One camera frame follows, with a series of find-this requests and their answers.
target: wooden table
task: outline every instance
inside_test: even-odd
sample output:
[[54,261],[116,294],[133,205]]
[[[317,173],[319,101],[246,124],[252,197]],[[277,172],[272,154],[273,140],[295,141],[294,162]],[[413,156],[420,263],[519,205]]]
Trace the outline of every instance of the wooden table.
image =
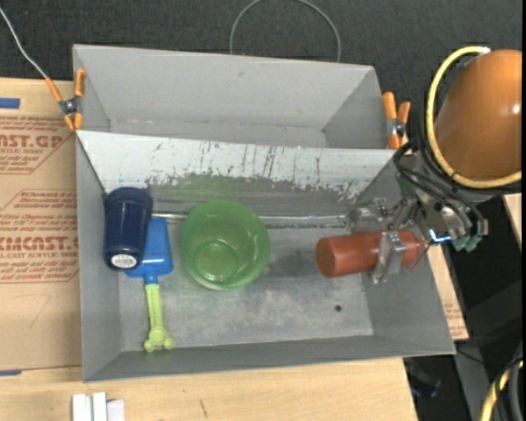
[[[23,82],[0,78],[0,96]],[[63,93],[71,89],[69,82],[60,86]],[[465,339],[464,319],[442,251],[431,248],[429,256],[452,337]],[[94,392],[106,392],[108,399],[123,398],[129,421],[417,420],[401,359],[90,384],[82,383],[79,367],[24,371],[0,377],[0,420],[68,420],[70,397]]]

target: orange clamp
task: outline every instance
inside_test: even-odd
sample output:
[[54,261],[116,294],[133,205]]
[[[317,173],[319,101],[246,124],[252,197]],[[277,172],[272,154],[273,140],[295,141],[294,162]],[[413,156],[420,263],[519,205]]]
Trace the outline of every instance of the orange clamp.
[[[403,102],[399,109],[395,105],[395,97],[393,92],[384,92],[382,95],[382,102],[384,103],[384,112],[386,120],[394,124],[406,124],[409,118],[410,102]],[[405,143],[405,135],[401,136],[398,133],[389,134],[387,136],[387,146],[392,150],[397,150]]]
[[[76,72],[76,79],[75,79],[75,96],[77,97],[83,97],[85,92],[85,79],[86,79],[86,71],[83,68],[79,68]],[[54,101],[56,103],[61,103],[62,96],[60,95],[59,89],[56,87],[56,84],[54,84],[54,81],[47,77],[45,78],[46,85],[51,90],[51,94],[53,94]],[[82,114],[78,111],[73,112],[72,114],[64,114],[64,121],[66,122],[68,128],[70,128],[70,131],[73,131],[74,129],[79,130],[82,128],[83,123],[83,117]]]

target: black cable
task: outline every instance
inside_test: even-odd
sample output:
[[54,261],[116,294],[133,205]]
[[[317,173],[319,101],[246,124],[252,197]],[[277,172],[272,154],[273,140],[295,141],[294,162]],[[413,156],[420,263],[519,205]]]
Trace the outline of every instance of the black cable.
[[[461,195],[453,191],[450,191],[448,189],[445,189],[443,184],[433,180],[429,176],[416,172],[415,170],[407,168],[401,164],[401,158],[409,150],[409,148],[410,148],[410,144],[407,143],[401,148],[399,148],[394,154],[394,164],[396,168],[398,169],[398,171],[400,172],[400,174],[404,178],[406,178],[412,185],[423,190],[424,192],[426,192],[427,194],[435,198],[438,202],[440,202],[444,206],[451,209],[456,215],[458,215],[461,218],[462,222],[465,225],[467,225],[464,219],[464,215],[459,210],[454,208],[453,205],[449,203],[448,200],[453,199],[453,200],[457,200],[461,202],[463,205],[465,205],[470,210],[470,212],[473,214],[475,218],[474,223],[473,223],[473,227],[474,227],[473,235],[480,234],[480,231],[482,230],[481,226],[485,223],[485,218],[483,217],[481,212],[471,202],[463,198]],[[432,187],[428,187],[425,184],[412,179],[410,177],[412,175],[417,180],[422,180],[423,182],[427,182],[428,184],[430,184],[430,186],[436,188],[437,190],[434,190]]]
[[[520,345],[516,348],[515,356],[522,357],[522,341]],[[512,416],[515,421],[524,421],[524,416],[522,414],[522,409],[520,407],[520,386],[519,382],[520,374],[520,363],[515,364],[510,370],[510,379],[508,381],[510,397],[510,409],[512,411]]]

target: orange cylinder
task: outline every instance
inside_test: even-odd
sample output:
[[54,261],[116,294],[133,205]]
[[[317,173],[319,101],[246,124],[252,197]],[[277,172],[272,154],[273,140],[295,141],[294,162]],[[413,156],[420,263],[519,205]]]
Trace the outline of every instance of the orange cylinder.
[[466,178],[498,179],[522,170],[522,52],[495,50],[452,83],[434,124],[438,147]]
[[[371,271],[378,260],[382,231],[356,232],[354,234],[319,239],[316,260],[325,277],[353,275]],[[409,229],[398,231],[400,240],[407,246],[402,265],[411,265],[421,253],[424,242]]]

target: red cylinder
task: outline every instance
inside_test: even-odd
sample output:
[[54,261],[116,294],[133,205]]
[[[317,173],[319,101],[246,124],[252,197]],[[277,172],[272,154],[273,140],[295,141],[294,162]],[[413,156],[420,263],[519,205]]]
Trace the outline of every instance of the red cylinder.
[[[354,234],[320,239],[316,245],[316,260],[325,277],[353,275],[371,271],[378,260],[382,231],[357,232]],[[419,257],[424,242],[409,229],[398,231],[400,240],[407,246],[402,265],[407,267]]]

